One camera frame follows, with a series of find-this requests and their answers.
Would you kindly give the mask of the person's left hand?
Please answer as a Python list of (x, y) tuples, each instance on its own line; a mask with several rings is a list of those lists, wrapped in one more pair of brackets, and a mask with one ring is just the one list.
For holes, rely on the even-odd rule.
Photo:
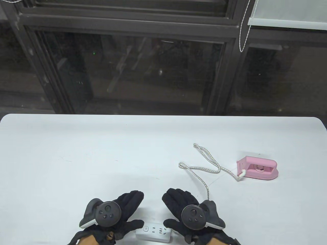
[(69, 244), (115, 245), (129, 232), (143, 228), (143, 220), (128, 221), (143, 199), (144, 193), (137, 190), (124, 193), (113, 201), (92, 199), (79, 223), (82, 231), (77, 232)]

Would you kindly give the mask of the person's right hand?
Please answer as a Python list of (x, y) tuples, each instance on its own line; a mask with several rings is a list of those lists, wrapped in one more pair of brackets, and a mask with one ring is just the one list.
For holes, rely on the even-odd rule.
[(223, 231), (226, 224), (219, 217), (214, 201), (199, 203), (190, 192), (181, 189), (168, 189), (162, 201), (175, 217), (166, 219), (164, 226), (183, 236), (187, 244), (240, 244)]

